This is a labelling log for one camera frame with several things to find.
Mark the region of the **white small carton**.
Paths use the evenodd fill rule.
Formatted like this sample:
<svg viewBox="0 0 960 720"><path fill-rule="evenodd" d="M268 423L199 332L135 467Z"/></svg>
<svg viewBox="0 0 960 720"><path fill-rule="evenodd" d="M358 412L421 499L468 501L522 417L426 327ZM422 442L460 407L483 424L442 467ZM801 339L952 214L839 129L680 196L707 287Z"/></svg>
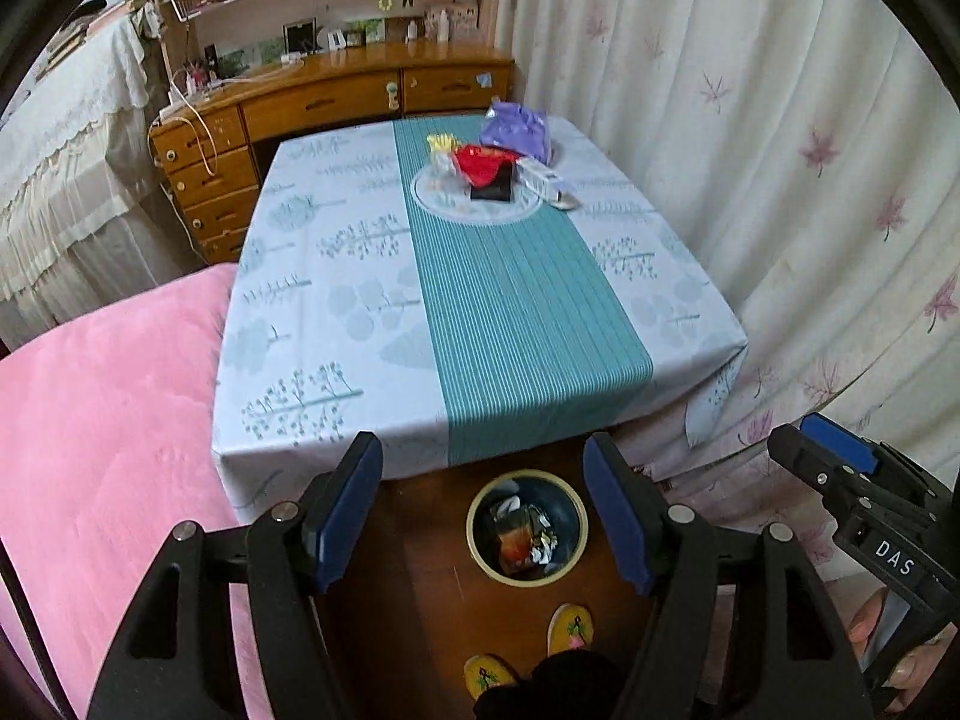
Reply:
<svg viewBox="0 0 960 720"><path fill-rule="evenodd" d="M514 165L514 179L529 195L556 210L578 210L581 204L573 190L551 167L524 156Z"/></svg>

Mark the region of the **small black box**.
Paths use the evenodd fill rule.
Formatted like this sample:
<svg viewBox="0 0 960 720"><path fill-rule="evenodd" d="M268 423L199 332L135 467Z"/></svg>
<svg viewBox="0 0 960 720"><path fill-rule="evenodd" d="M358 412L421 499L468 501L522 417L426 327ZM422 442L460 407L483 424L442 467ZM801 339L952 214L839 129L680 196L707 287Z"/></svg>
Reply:
<svg viewBox="0 0 960 720"><path fill-rule="evenodd" d="M509 161L501 163L487 185L470 189L470 199L472 202L509 202L512 193L512 176L514 176L514 164Z"/></svg>

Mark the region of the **red packet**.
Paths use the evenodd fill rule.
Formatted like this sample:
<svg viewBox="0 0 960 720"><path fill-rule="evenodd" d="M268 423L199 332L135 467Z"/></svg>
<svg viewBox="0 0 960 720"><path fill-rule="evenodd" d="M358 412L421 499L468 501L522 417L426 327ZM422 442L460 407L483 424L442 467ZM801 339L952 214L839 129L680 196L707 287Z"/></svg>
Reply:
<svg viewBox="0 0 960 720"><path fill-rule="evenodd" d="M452 160L460 176L466 179L471 188L483 188L496 181L501 167L516 163L519 154L509 149L469 143L456 148L452 152Z"/></svg>

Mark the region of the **purple plastic bag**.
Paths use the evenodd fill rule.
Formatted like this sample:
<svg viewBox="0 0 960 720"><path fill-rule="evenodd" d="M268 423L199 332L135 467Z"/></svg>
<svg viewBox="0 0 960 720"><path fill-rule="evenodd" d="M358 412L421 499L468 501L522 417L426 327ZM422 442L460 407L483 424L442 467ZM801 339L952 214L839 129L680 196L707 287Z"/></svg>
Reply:
<svg viewBox="0 0 960 720"><path fill-rule="evenodd" d="M550 166L553 160L548 117L540 110L519 103L494 101L483 117L480 143L514 151L545 166Z"/></svg>

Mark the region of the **clear plastic wrapper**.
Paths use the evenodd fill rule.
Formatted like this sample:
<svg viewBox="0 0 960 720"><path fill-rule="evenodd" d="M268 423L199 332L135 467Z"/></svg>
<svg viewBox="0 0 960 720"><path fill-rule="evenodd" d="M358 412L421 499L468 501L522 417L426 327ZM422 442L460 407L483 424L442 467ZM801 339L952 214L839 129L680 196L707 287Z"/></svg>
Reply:
<svg viewBox="0 0 960 720"><path fill-rule="evenodd" d="M467 192L470 185L460 172L452 151L433 151L430 154L430 171L433 181L439 188Z"/></svg>

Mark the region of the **yellow paper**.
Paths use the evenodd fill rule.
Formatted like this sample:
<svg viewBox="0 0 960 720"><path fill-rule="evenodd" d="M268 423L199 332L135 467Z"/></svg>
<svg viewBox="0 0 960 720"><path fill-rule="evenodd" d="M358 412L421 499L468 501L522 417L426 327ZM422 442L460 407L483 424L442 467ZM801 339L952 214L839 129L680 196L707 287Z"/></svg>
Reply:
<svg viewBox="0 0 960 720"><path fill-rule="evenodd" d="M451 154L455 153L462 143L452 133L430 133L427 145L431 154Z"/></svg>

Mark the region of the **black gold wrapper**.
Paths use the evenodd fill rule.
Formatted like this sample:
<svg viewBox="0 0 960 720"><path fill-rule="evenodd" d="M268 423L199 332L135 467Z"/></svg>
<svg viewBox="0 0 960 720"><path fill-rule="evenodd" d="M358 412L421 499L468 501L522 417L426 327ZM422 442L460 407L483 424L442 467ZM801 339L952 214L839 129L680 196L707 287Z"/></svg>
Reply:
<svg viewBox="0 0 960 720"><path fill-rule="evenodd" d="M551 523L550 517L539 505L526 505L527 518L529 519L529 561L534 566L548 566L553 559L553 553L558 544L555 528Z"/></svg>

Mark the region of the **orange foil snack bag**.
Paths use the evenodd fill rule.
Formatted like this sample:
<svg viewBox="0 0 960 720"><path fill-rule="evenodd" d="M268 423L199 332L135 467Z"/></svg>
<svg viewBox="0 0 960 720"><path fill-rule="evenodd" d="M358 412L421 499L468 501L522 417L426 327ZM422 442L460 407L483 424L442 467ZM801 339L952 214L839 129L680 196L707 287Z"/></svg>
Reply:
<svg viewBox="0 0 960 720"><path fill-rule="evenodd" d="M495 523L496 536L500 541L500 567L506 575L519 574L534 566L529 561L529 519L526 509L521 509L506 520Z"/></svg>

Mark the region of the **dark blue trash bin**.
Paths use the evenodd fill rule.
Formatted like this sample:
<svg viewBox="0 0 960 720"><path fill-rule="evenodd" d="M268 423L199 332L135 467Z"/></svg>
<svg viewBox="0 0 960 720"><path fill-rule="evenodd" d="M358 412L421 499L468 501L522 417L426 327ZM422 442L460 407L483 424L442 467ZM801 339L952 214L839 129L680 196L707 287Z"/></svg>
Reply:
<svg viewBox="0 0 960 720"><path fill-rule="evenodd" d="M494 582L540 589L578 566L589 541L586 504L571 484L542 470L494 478L467 509L472 561Z"/></svg>

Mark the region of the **yellow slipper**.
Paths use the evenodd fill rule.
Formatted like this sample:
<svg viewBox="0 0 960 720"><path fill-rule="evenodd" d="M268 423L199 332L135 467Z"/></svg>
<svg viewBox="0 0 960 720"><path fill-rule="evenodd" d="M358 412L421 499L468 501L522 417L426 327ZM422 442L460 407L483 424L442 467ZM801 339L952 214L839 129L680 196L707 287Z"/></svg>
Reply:
<svg viewBox="0 0 960 720"><path fill-rule="evenodd" d="M464 663L462 673L467 691L473 700L480 699L490 689L507 688L517 683L511 667L498 656L488 653L471 656Z"/></svg>
<svg viewBox="0 0 960 720"><path fill-rule="evenodd" d="M589 650L594 635L594 619L586 606L563 603L556 608L548 623L547 655Z"/></svg>

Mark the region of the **pink bed blanket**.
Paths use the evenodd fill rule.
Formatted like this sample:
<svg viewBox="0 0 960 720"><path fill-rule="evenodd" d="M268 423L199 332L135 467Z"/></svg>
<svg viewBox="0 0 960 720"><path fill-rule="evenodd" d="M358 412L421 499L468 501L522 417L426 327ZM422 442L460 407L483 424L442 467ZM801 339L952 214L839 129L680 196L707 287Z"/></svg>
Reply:
<svg viewBox="0 0 960 720"><path fill-rule="evenodd" d="M209 266L3 359L2 541L77 712L171 528L238 522L212 458L235 278Z"/></svg>

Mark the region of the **left yellow slipper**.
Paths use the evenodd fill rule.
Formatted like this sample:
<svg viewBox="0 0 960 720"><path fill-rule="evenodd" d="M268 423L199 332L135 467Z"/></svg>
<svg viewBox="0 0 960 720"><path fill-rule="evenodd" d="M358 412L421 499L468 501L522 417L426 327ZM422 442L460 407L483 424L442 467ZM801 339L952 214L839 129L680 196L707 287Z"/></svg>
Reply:
<svg viewBox="0 0 960 720"><path fill-rule="evenodd" d="M473 700L480 699L490 689L507 688L517 683L511 667L498 656L488 653L471 656L464 663L462 673L467 691Z"/></svg>

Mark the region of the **floral cream curtain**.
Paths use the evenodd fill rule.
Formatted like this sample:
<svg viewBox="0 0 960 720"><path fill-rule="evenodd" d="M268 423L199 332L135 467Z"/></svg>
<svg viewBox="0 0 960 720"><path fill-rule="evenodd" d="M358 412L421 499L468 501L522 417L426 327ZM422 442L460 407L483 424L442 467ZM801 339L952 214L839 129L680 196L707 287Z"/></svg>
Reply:
<svg viewBox="0 0 960 720"><path fill-rule="evenodd" d="M880 0L498 0L517 93L643 191L736 312L715 426L615 434L706 518L793 528L844 605L874 589L760 449L822 411L958 473L958 110Z"/></svg>

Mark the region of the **leaf-print blue tablecloth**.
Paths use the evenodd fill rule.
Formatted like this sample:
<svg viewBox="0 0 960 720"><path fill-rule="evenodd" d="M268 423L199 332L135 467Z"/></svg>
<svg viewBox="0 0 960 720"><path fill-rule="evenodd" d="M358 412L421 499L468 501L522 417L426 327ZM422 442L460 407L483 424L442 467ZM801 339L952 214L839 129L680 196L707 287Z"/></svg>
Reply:
<svg viewBox="0 0 960 720"><path fill-rule="evenodd" d="M213 408L241 522L295 499L373 433L398 479L690 401L708 436L747 335L692 252L570 121L548 124L574 199L477 202L418 117L282 143L245 236Z"/></svg>

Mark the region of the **white lace furniture cover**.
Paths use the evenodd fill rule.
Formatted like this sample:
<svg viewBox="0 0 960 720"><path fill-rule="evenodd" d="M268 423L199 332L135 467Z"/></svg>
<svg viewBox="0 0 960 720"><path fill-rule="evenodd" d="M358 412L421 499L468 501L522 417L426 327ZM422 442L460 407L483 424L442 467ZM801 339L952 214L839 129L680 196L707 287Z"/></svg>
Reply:
<svg viewBox="0 0 960 720"><path fill-rule="evenodd" d="M160 20L96 32L2 124L2 341L200 270L148 143L167 103Z"/></svg>

